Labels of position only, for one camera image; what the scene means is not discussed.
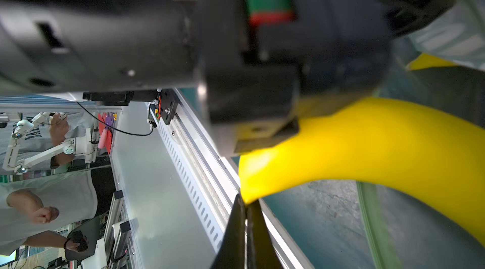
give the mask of pink object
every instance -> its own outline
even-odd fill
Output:
[[[108,128],[104,128],[103,133],[101,133],[100,142],[98,143],[98,148],[104,148],[104,144],[106,143],[106,137],[108,136]]]

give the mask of screw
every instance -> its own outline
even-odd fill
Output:
[[[267,61],[270,59],[270,54],[268,53],[268,51],[262,50],[259,53],[259,59],[261,61]]]

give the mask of wire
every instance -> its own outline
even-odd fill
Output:
[[[146,137],[146,136],[149,136],[150,134],[152,134],[152,132],[153,132],[153,125],[152,125],[152,124],[150,124],[150,128],[151,128],[151,130],[150,130],[150,132],[149,132],[149,133],[147,133],[147,134],[130,133],[130,132],[126,132],[126,131],[123,131],[123,130],[120,130],[120,129],[116,129],[116,128],[114,128],[113,126],[110,126],[110,125],[106,124],[105,122],[103,122],[102,120],[100,120],[99,118],[97,118],[96,116],[94,116],[92,113],[90,113],[90,112],[88,111],[88,109],[86,109],[86,108],[85,108],[83,105],[81,105],[79,102],[76,102],[76,104],[78,104],[78,105],[79,105],[79,107],[83,108],[83,109],[84,109],[84,111],[86,111],[86,112],[87,112],[89,115],[91,115],[93,118],[95,118],[95,119],[96,119],[96,120],[98,120],[99,122],[101,122],[101,123],[105,124],[105,125],[106,125],[106,127],[109,127],[110,129],[113,129],[113,130],[119,131],[119,132],[124,133],[124,134],[128,134],[128,135],[134,135],[134,136],[137,136],[137,137]]]
[[[15,263],[15,266],[12,266],[14,269],[17,268],[18,262],[20,261],[20,258],[22,257],[22,255],[24,253],[27,254],[28,250],[29,250],[28,248],[25,248],[24,251],[22,251],[22,254],[18,257],[18,261]]]
[[[22,265],[22,266],[21,266],[19,269],[22,269],[22,268],[25,266],[25,264],[27,264],[27,257],[25,258],[25,262],[24,262],[24,264],[23,264],[23,265]]]

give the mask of yellow banana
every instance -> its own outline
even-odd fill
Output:
[[[485,246],[485,130],[444,112],[366,98],[241,156],[245,203],[309,181],[353,179],[427,203]]]

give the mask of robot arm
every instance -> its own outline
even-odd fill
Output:
[[[67,117],[65,113],[61,112],[60,114],[61,119],[65,119]],[[36,115],[32,121],[20,120],[17,123],[17,127],[12,133],[12,137],[10,139],[3,162],[4,170],[14,171],[16,174],[23,174],[34,165],[45,160],[50,160],[52,157],[61,153],[75,155],[84,154],[86,155],[86,163],[94,162],[96,154],[94,152],[94,144],[91,142],[91,130],[89,128],[86,129],[86,136],[84,137],[66,139],[60,145],[43,151],[33,157],[21,159],[17,162],[18,151],[20,149],[21,142],[25,139],[25,135],[39,125],[49,124],[48,121],[51,120],[51,116],[53,116],[53,114],[50,112],[41,112]]]

